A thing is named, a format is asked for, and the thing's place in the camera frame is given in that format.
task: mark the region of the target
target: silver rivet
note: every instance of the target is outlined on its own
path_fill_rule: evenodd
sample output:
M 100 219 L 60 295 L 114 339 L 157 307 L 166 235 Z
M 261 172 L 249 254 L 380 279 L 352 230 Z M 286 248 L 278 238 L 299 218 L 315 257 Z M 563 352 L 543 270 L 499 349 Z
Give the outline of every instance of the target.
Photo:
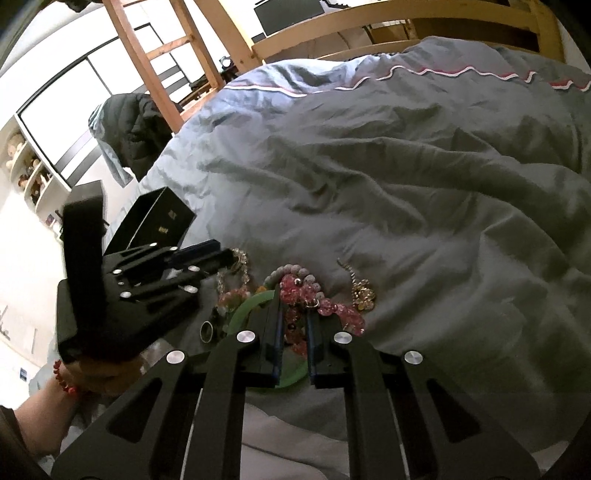
M 240 343 L 251 343 L 256 338 L 256 334 L 250 330 L 243 330 L 236 335 L 236 338 Z
M 170 352 L 166 356 L 166 361 L 169 364 L 173 364 L 173 365 L 179 364 L 183 360 L 184 360 L 184 353 L 182 353 L 181 350 L 173 350 L 172 352 Z
M 404 361 L 411 365 L 418 365 L 423 361 L 423 356 L 419 352 L 410 350 L 404 354 Z
M 337 343 L 342 343 L 343 345 L 346 345 L 347 343 L 351 343 L 352 340 L 353 337 L 349 332 L 335 333 L 335 342 Z

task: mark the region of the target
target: red bead bracelet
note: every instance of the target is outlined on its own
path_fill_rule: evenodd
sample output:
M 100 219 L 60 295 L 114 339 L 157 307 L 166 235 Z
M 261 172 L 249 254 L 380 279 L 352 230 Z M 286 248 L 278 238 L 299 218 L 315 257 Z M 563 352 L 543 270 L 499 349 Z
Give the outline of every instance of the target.
M 74 387 L 73 385 L 68 385 L 68 383 L 63 379 L 60 373 L 61 367 L 61 360 L 56 360 L 53 364 L 53 374 L 56 376 L 57 382 L 60 384 L 61 389 L 66 392 L 71 397 L 75 397 L 78 395 L 80 390 L 78 387 Z

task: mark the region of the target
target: green bangle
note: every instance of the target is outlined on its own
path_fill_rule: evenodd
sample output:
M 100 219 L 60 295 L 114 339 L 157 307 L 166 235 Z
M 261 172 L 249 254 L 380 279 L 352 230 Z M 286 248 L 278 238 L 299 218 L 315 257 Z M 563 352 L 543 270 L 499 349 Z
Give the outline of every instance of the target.
M 232 319 L 228 324 L 228 335 L 240 332 L 244 328 L 244 322 L 246 321 L 246 318 L 252 309 L 262 305 L 263 303 L 271 301 L 274 296 L 275 290 L 267 290 L 257 293 L 256 295 L 253 295 L 249 299 L 245 300 L 244 303 L 242 303 L 242 305 L 236 309 L 234 315 L 232 315 Z M 305 378 L 307 374 L 308 362 L 303 362 L 291 375 L 281 378 L 279 385 L 276 385 L 275 388 L 290 387 Z

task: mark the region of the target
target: bunk bed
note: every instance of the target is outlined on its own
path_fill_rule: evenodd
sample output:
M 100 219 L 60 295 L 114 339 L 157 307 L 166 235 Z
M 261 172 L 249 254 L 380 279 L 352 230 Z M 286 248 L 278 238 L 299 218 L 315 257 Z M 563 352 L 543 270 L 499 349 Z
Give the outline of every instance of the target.
M 106 241 L 139 195 L 167 186 L 197 215 L 184 244 L 216 238 L 248 252 L 259 283 L 280 265 L 304 265 L 328 296 L 346 301 L 349 277 L 336 262 L 345 259 L 378 295 L 366 337 L 385 352 L 426 352 L 531 452 L 554 448 L 537 456 L 542 469 L 551 465 L 591 392 L 591 76 L 563 63 L 550 10 L 538 0 L 388 0 L 253 44 L 218 0 L 195 1 L 241 74 L 227 85 L 182 0 L 170 2 L 185 37 L 148 53 L 125 18 L 135 2 L 104 1 L 178 132 Z M 391 21 L 412 25 L 415 38 L 265 62 Z M 441 36 L 459 34 L 458 21 L 466 39 Z M 179 115 L 150 58 L 186 42 L 209 89 Z M 204 348 L 210 287 L 171 345 Z M 245 425 L 264 413 L 335 448 L 346 441 L 338 392 L 299 382 L 249 392 L 247 402 Z M 270 456 L 346 478 L 345 457 L 284 440 L 249 437 Z

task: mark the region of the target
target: wooden ladder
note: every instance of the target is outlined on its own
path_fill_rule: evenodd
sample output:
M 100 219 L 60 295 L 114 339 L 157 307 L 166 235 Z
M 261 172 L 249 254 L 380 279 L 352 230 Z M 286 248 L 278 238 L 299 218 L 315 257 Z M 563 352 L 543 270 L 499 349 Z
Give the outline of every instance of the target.
M 178 20 L 183 27 L 185 36 L 177 40 L 173 40 L 172 42 L 168 42 L 167 44 L 146 53 L 140 45 L 138 37 L 135 34 L 135 30 L 131 26 L 131 23 L 129 23 L 129 19 L 127 18 L 124 10 L 125 7 L 138 4 L 142 1 L 145 0 L 103 0 L 103 4 L 109 13 L 111 21 L 115 26 L 115 30 L 117 31 L 117 34 L 119 35 L 125 50 L 127 50 L 127 53 L 129 54 L 129 58 L 135 65 L 139 75 L 142 77 L 146 88 L 150 91 L 152 99 L 158 106 L 171 130 L 175 133 L 178 133 L 178 131 L 181 130 L 183 124 L 189 118 L 191 118 L 191 116 L 197 112 L 207 100 L 212 98 L 212 96 L 215 95 L 218 90 L 223 88 L 224 81 L 222 80 L 222 77 L 219 74 L 215 63 L 213 62 L 213 59 L 209 54 L 207 47 L 205 46 L 205 43 L 199 34 L 199 31 L 197 30 L 197 25 L 195 25 L 195 22 L 193 21 L 191 13 L 189 13 L 189 9 L 187 8 L 184 0 L 168 1 L 170 1 L 170 5 L 173 7 Z M 207 77 L 207 81 L 209 82 L 211 89 L 208 93 L 197 100 L 194 105 L 189 107 L 184 112 L 179 113 L 175 104 L 168 96 L 166 89 L 158 78 L 158 75 L 156 75 L 156 72 L 154 71 L 150 61 L 166 53 L 170 53 L 175 48 L 179 48 L 183 45 L 186 45 L 187 43 L 191 44 L 193 51 L 197 56 L 197 60 L 205 72 L 205 76 Z

